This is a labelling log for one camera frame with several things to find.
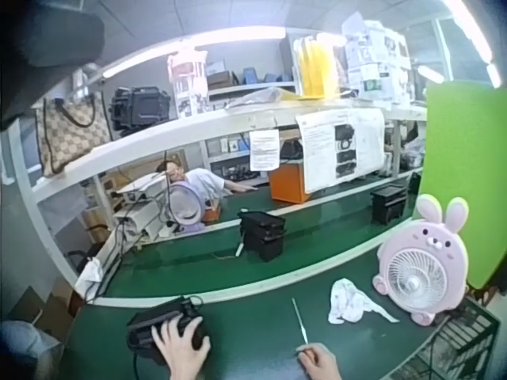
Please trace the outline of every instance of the pink bunny fan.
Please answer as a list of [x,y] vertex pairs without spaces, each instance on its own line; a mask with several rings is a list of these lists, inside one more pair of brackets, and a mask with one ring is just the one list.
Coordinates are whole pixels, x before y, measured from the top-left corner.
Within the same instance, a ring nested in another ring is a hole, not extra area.
[[435,197],[417,198],[423,219],[413,220],[379,248],[379,274],[373,286],[411,313],[412,320],[428,326],[435,314],[455,309],[465,294],[468,255],[458,232],[468,217],[463,198],[449,202],[443,222]]

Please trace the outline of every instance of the bunny ear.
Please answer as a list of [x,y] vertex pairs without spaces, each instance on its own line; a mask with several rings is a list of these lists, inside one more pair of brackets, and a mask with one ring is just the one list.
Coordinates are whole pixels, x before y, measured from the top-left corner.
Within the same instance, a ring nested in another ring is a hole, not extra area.
[[445,212],[445,226],[457,234],[468,218],[468,203],[463,198],[455,198],[449,202]]
[[417,211],[428,222],[442,223],[442,207],[438,200],[430,194],[422,194],[417,197]]

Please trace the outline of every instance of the white shirt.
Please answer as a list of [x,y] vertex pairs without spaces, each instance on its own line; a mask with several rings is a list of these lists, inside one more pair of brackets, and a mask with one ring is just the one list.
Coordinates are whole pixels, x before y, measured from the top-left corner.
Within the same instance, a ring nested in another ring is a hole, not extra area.
[[209,170],[202,168],[190,170],[185,177],[205,200],[217,200],[222,197],[225,180]]

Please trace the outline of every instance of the gucci handbag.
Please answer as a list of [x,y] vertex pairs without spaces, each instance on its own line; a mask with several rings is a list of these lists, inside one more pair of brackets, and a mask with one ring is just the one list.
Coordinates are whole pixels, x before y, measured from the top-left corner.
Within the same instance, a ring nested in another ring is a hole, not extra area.
[[101,93],[76,101],[46,101],[36,112],[40,164],[45,177],[61,173],[65,166],[111,141]]

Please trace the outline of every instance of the person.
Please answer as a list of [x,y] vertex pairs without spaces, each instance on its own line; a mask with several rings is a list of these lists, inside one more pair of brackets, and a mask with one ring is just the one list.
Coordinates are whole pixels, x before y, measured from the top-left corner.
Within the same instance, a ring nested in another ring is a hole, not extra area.
[[174,161],[166,161],[157,166],[157,173],[166,171],[170,182],[188,181],[194,186],[205,200],[222,198],[224,190],[231,192],[250,192],[257,190],[253,186],[236,184],[231,180],[224,180],[207,169],[197,168],[185,173],[184,169]]
[[[200,348],[197,351],[193,349],[192,337],[202,317],[193,319],[182,336],[177,331],[180,318],[181,315],[164,322],[160,334],[152,327],[151,335],[170,369],[170,380],[196,380],[212,346],[209,336],[206,336]],[[336,358],[324,344],[305,344],[296,352],[311,380],[341,380]]]

